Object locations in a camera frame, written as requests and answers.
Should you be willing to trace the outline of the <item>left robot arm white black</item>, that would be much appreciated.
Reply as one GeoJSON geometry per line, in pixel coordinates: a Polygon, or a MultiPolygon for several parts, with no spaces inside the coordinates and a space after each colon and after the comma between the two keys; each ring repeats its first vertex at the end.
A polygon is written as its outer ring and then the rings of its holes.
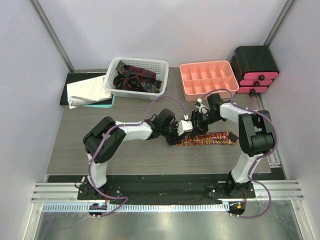
{"type": "Polygon", "coordinates": [[[164,137],[168,145],[176,145],[182,142],[188,127],[185,119],[176,121],[175,114],[167,108],[153,119],[138,122],[115,121],[110,116],[103,118],[83,138],[88,157],[89,194],[97,200],[106,195],[107,164],[123,142],[164,137]]]}

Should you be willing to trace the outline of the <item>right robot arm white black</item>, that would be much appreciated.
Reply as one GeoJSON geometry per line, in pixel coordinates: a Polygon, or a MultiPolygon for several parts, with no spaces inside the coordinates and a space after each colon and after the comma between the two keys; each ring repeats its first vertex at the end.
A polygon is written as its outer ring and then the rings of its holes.
{"type": "Polygon", "coordinates": [[[209,125],[230,120],[238,125],[238,142],[241,153],[226,180],[226,193],[241,198],[251,184],[252,173],[259,161],[277,145],[277,134],[268,111],[254,111],[232,101],[223,101],[218,93],[207,97],[208,107],[199,98],[191,113],[191,137],[206,134],[209,125]]]}

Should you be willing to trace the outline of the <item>multicoloured patterned tie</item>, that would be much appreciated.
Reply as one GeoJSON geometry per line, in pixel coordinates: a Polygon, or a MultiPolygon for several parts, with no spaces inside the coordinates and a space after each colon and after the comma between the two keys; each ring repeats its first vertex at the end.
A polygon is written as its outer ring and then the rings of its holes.
{"type": "Polygon", "coordinates": [[[185,136],[176,147],[226,145],[233,146],[239,141],[239,137],[232,131],[208,132],[195,137],[185,136]]]}

